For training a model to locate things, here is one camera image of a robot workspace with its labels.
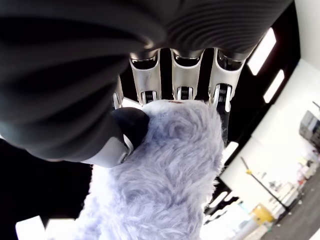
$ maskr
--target white wall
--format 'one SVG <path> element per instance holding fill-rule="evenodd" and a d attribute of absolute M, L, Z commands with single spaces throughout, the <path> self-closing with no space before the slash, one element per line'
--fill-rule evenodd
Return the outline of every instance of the white wall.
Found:
<path fill-rule="evenodd" d="M 301 58 L 320 70 L 320 0 L 295 0 Z"/>
<path fill-rule="evenodd" d="M 245 173 L 240 156 L 253 173 L 266 171 L 279 179 L 293 178 L 298 158 L 304 157 L 310 149 L 308 142 L 299 135 L 299 126 L 306 110 L 319 112 L 312 101 L 320 103 L 320 71 L 301 59 L 251 139 L 221 175 L 224 183 L 238 193 L 249 209 L 258 203 L 267 206 L 270 195 Z"/>

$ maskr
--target fur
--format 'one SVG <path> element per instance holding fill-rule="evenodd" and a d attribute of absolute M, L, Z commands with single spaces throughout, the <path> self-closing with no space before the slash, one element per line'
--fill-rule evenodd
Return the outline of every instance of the fur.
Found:
<path fill-rule="evenodd" d="M 195 100 L 142 110 L 150 117 L 145 140 L 125 163 L 93 167 L 84 208 L 64 239 L 200 239 L 202 206 L 222 168 L 220 117 Z"/>

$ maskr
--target fluffy toy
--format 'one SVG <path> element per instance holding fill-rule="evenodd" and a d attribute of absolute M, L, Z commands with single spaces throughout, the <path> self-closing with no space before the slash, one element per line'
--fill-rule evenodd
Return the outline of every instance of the fluffy toy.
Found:
<path fill-rule="evenodd" d="M 220 117 L 195 100 L 159 100 L 142 110 L 150 117 L 145 140 L 125 163 L 93 167 L 84 208 L 63 239 L 200 239 L 222 168 Z"/>

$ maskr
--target floor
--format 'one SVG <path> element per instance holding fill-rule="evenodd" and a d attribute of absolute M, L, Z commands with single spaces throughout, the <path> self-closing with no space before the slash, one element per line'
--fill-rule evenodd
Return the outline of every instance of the floor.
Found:
<path fill-rule="evenodd" d="M 309 179 L 302 192 L 302 204 L 287 215 L 263 240 L 309 240 L 320 229 L 320 170 Z"/>

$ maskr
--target yellow object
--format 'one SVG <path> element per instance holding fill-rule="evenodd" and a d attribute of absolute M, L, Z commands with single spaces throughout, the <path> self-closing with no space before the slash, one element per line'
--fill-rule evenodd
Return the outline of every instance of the yellow object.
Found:
<path fill-rule="evenodd" d="M 271 215 L 268 209 L 261 203 L 252 210 L 250 216 L 259 226 L 264 222 L 271 223 L 274 220 L 274 217 Z"/>
<path fill-rule="evenodd" d="M 245 173 L 251 175 L 252 171 L 250 169 L 247 169 L 247 170 L 245 170 Z"/>

